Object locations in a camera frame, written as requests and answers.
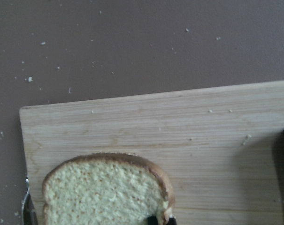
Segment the plain bread slice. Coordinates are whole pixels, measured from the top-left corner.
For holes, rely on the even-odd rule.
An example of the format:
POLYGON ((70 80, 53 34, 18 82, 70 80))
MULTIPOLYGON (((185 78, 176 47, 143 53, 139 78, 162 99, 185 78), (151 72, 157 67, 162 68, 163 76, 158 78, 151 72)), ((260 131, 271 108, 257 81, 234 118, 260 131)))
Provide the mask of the plain bread slice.
POLYGON ((122 153, 67 160, 47 174, 42 193, 46 225, 166 225, 175 205, 158 165, 122 153))

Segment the wooden cutting board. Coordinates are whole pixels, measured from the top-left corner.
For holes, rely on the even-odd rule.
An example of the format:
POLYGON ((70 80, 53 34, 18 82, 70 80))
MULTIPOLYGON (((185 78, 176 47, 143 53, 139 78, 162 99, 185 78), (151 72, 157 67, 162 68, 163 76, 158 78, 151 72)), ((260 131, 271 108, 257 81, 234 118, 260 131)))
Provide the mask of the wooden cutting board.
POLYGON ((180 225, 284 225, 284 81, 25 106, 20 121, 39 224, 53 168, 124 152, 168 174, 180 225))

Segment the metal fork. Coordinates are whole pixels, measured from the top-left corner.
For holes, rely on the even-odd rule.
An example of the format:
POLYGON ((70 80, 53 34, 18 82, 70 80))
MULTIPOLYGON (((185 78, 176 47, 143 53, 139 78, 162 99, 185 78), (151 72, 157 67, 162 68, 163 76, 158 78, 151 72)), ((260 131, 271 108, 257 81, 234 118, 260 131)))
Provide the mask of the metal fork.
POLYGON ((21 220, 22 225, 38 225, 37 215, 33 202, 31 200, 31 189, 29 185, 29 178, 25 178, 26 193, 21 203, 21 220))

